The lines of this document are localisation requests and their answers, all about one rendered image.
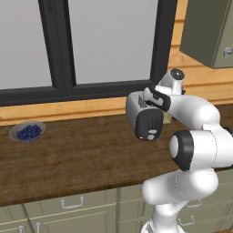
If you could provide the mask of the olive wall cupboard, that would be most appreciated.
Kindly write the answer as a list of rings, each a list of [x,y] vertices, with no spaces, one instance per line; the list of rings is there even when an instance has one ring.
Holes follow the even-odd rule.
[[[180,51],[210,68],[233,67],[233,0],[188,0]]]

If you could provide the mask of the wide pale green drawer front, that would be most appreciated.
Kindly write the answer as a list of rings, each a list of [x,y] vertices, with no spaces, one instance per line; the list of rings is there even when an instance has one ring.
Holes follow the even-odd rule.
[[[66,201],[68,206],[80,203],[80,197],[84,197],[84,205],[81,208],[63,209],[61,199]],[[64,213],[72,210],[80,210],[86,208],[102,207],[105,205],[115,204],[117,202],[117,190],[115,188],[90,192],[85,194],[77,194],[61,198],[52,198],[36,202],[25,203],[25,210],[30,218]]]

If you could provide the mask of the grey bowl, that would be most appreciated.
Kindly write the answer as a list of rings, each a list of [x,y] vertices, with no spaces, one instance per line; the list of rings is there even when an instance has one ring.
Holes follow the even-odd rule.
[[[41,134],[38,136],[38,137],[35,137],[33,139],[29,139],[29,140],[20,140],[17,136],[16,136],[16,132],[25,128],[26,126],[28,125],[38,125],[42,131],[41,131]],[[39,121],[35,121],[35,120],[32,120],[32,121],[26,121],[26,122],[23,122],[23,123],[20,123],[20,124],[17,124],[15,125],[14,127],[12,127],[12,129],[9,131],[9,137],[11,139],[13,139],[14,141],[17,141],[17,142],[23,142],[23,143],[31,143],[31,142],[34,142],[36,141],[38,138],[40,138],[46,131],[46,125],[43,123],[43,122],[39,122]]]

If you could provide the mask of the black framed window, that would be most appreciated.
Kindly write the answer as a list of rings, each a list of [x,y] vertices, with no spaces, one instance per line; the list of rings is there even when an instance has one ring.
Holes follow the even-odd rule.
[[[127,96],[167,72],[177,0],[0,0],[0,106]]]

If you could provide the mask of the pale green cupboard door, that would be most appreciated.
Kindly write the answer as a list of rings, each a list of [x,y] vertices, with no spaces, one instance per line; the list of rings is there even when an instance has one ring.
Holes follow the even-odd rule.
[[[1,224],[0,233],[19,233],[18,227],[25,226],[24,233],[32,233],[27,220],[20,220],[11,223]]]
[[[116,221],[106,211],[79,215],[77,212],[45,218],[31,218],[36,233],[35,223],[41,222],[40,233],[116,233]]]

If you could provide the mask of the blueberries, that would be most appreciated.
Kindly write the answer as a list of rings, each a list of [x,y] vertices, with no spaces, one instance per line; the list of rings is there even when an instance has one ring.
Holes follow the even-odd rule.
[[[16,136],[20,140],[29,140],[38,137],[42,129],[38,125],[28,125],[25,128],[16,132]]]

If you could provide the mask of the narrow pale green drawer front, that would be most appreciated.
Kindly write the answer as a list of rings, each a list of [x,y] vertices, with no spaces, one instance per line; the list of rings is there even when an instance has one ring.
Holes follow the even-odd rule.
[[[0,207],[0,224],[26,219],[22,205]]]

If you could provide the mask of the silver and black toaster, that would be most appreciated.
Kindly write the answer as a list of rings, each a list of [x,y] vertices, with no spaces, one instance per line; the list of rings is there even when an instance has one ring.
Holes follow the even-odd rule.
[[[142,97],[142,91],[127,96],[126,115],[138,139],[150,141],[160,136],[163,112],[155,106],[147,105]]]

